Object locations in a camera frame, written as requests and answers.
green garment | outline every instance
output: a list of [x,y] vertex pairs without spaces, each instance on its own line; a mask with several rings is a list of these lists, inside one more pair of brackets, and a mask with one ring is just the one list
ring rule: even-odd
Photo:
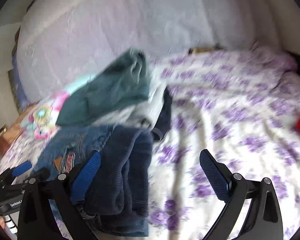
[[129,49],[64,103],[56,124],[86,126],[109,112],[147,101],[150,73],[145,56]]

floral bedsheet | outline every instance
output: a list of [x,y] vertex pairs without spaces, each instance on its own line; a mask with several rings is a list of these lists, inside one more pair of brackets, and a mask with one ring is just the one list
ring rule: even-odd
[[[172,129],[154,146],[148,171],[149,239],[202,239],[217,219],[224,202],[199,165],[205,148],[246,179],[271,178],[284,239],[290,239],[300,226],[300,133],[294,128],[300,116],[300,77],[293,59],[261,47],[174,56],[153,65],[161,68],[173,105]],[[48,141],[36,146],[33,162]],[[14,158],[18,163],[26,159],[15,153],[24,147],[21,143],[18,139],[1,160],[1,171],[14,166]],[[238,235],[249,204],[230,239]]]

white and purple floral fabric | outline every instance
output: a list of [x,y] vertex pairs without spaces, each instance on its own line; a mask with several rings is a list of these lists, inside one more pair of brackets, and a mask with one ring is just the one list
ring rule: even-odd
[[[205,148],[246,179],[271,178],[284,239],[290,239],[300,226],[300,133],[294,129],[300,77],[294,60],[261,47],[169,57],[153,65],[161,68],[173,104],[172,129],[154,146],[148,171],[149,239],[202,239],[217,219],[224,202],[199,165]],[[14,153],[23,147],[20,140],[6,154],[9,160],[13,154],[23,158]],[[238,235],[248,208],[246,201],[230,239]]]

dark green cloth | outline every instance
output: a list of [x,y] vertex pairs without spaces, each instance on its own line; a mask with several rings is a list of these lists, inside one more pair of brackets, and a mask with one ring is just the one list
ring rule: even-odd
[[149,89],[145,56],[139,50],[129,49],[65,101],[56,124],[90,125],[109,112],[147,101]]

blue gripper pad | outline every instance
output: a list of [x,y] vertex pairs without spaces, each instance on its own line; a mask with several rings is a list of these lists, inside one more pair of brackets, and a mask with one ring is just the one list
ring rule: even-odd
[[32,167],[31,162],[26,161],[13,169],[12,176],[18,177],[21,174],[25,173],[27,170],[31,169],[31,167]]
[[94,176],[99,170],[100,164],[101,155],[99,152],[95,151],[90,159],[82,167],[72,183],[70,201],[73,205],[75,205],[78,201],[84,199],[84,196]]
[[219,200],[228,203],[230,198],[230,185],[218,168],[217,161],[207,149],[200,153],[200,166]]

